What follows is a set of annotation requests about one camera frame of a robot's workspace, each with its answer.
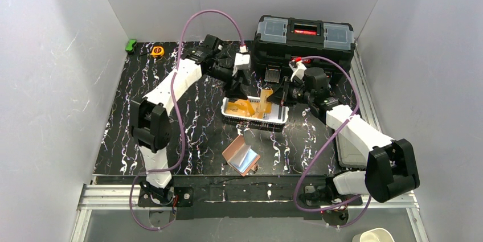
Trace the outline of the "orange credit card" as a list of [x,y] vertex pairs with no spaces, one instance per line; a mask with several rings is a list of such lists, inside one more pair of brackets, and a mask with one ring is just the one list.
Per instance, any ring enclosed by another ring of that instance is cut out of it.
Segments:
[[227,115],[251,117],[256,111],[249,100],[229,101],[224,110]]
[[262,89],[260,92],[260,101],[257,108],[257,118],[263,119],[266,114],[271,114],[272,104],[267,101],[267,98],[273,93],[271,89]]

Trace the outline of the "brown leather card holder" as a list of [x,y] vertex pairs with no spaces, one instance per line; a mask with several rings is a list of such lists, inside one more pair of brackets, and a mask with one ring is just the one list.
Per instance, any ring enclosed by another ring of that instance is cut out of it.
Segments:
[[259,169],[260,155],[245,142],[242,135],[238,135],[222,152],[227,164],[242,177],[248,173],[256,173]]

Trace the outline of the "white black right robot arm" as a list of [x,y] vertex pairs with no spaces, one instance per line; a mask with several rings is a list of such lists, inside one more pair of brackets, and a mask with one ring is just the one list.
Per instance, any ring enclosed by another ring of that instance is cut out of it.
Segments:
[[301,194],[300,199],[334,200],[343,195],[367,194],[384,203],[420,186],[412,144],[376,130],[331,95],[329,79],[322,68],[308,68],[302,77],[285,77],[266,101],[283,106],[308,105],[322,123],[343,135],[366,160],[361,171],[328,177],[325,187]]

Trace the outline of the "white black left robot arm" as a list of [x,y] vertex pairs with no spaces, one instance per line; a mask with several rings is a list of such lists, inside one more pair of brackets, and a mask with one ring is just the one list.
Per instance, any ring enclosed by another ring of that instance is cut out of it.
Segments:
[[204,75],[222,81],[226,97],[247,99],[242,90],[246,83],[243,71],[251,63],[244,43],[230,57],[223,41],[213,35],[207,35],[196,47],[180,48],[178,56],[174,69],[157,87],[130,102],[129,132],[141,151],[146,169],[141,191],[163,206],[174,201],[169,188],[173,167],[168,165],[166,148],[172,138],[170,113],[175,111],[178,121],[182,121],[178,100]]

